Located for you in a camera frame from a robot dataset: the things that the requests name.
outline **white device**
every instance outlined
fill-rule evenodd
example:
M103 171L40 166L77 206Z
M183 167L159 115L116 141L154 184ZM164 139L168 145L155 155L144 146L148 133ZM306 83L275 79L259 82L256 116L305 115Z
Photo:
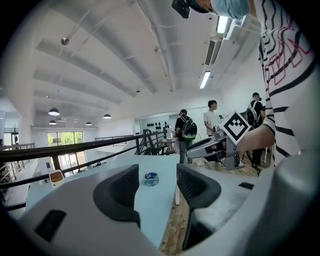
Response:
M60 187L63 183L65 183L65 178L61 170L49 171L49 178L54 189Z

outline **face mask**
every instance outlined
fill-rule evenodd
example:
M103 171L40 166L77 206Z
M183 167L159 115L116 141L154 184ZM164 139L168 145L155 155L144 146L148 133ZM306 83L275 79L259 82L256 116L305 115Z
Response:
M212 8L218 15L241 20L249 14L249 0L211 0Z

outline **window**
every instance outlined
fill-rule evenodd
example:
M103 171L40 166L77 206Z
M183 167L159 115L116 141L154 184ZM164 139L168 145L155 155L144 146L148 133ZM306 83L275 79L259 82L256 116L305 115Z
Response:
M48 132L47 138L49 147L71 145L84 142L82 131Z
M72 145L72 144L78 144L78 143L84 142L82 131L48 132L47 139L48 139L49 147ZM85 164L87 162L84 151L59 155L58 160L59 160L60 168L62 170L65 170L74 166L78 166L81 164ZM54 166L52 157L51 157L51 164L52 166ZM70 175L76 174L77 172L78 170L70 171L65 173L65 176L69 177Z

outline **ceiling beam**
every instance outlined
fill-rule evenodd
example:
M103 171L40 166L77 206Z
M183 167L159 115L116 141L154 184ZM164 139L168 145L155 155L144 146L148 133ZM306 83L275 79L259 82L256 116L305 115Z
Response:
M164 72L164 75L167 79L169 89L171 92L174 92L177 88L176 85L176 78L174 73L174 66L173 62L171 60L171 55L168 52L168 50L165 50L166 42L165 37L162 33L161 29L155 30L156 28L156 16L154 15L153 18L150 17L150 15L146 11L146 5L148 3L142 3L142 1L134 0L135 4L137 6L137 10L141 13L142 17L144 17L145 23L147 23L148 29L150 30L150 33L153 35L155 45L157 48L157 56L160 59L161 66Z
M73 104L73 105L76 105L76 106L85 106L85 107L89 107L89 108L95 108L95 109L99 109L99 110L103 110L103 111L107 111L109 109L108 106L101 106L99 104L95 104L95 103L92 103L92 102L89 102L89 101L85 101L83 99L70 99L68 97L65 97L61 94L51 94L49 96L49 99L47 99L47 96L48 93L45 92L45 91L41 91L41 90L38 90L38 89L35 89L34 92L33 92L33 96L34 97L38 97L38 98L42 98L42 99L46 99L48 101L59 101L59 102L63 102L63 103L67 103L67 104Z
M110 74L104 72L99 67L96 67L93 64L87 62L87 60L76 55L74 55L71 58L72 52L64 48L62 45L57 46L48 40L42 39L36 49L39 52L51 55L71 65L76 66L132 97L135 97L137 95L136 92L134 92L131 88L125 86L122 82L118 81L115 77L111 76Z
M91 96L94 96L94 97L97 97L102 100L112 102L115 104L121 103L120 99L112 97L102 91L97 90L96 88L92 88L92 86L89 89L87 89L88 86L86 84L83 84L83 83L80 83L77 81L72 81L67 78L61 79L61 76L59 76L57 74L49 74L48 72L41 70L40 68L36 68L36 70L33 74L33 79L38 80L38 81L42 81L42 82L46 82L46 83L50 83L50 84L54 84L56 86L61 86L61 87L67 88L69 90L73 90L77 93L82 92L87 95L91 95Z
M83 11L79 10L79 6L80 5L77 4L74 8L66 8L64 4L60 4L57 1L57 3L53 2L51 8L66 16L74 23L79 24L79 21L82 18L81 13L83 13ZM148 75L145 74L143 67L139 66L138 63L132 63L132 60L127 58L132 54L128 53L129 50L126 49L120 41L116 40L111 30L108 30L105 26L100 26L103 21L93 20L89 13L85 19L81 21L79 26L109 49L129 70L131 70L143 85L154 94L157 91L157 88L148 80Z

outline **striped shirt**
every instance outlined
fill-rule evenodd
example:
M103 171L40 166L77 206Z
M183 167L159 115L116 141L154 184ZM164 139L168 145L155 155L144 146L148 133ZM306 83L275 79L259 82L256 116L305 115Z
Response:
M266 94L263 125L275 134L272 158L277 166L300 150L285 111L308 84L318 82L315 76L320 68L306 37L285 9L274 0L254 2L262 26L258 53Z

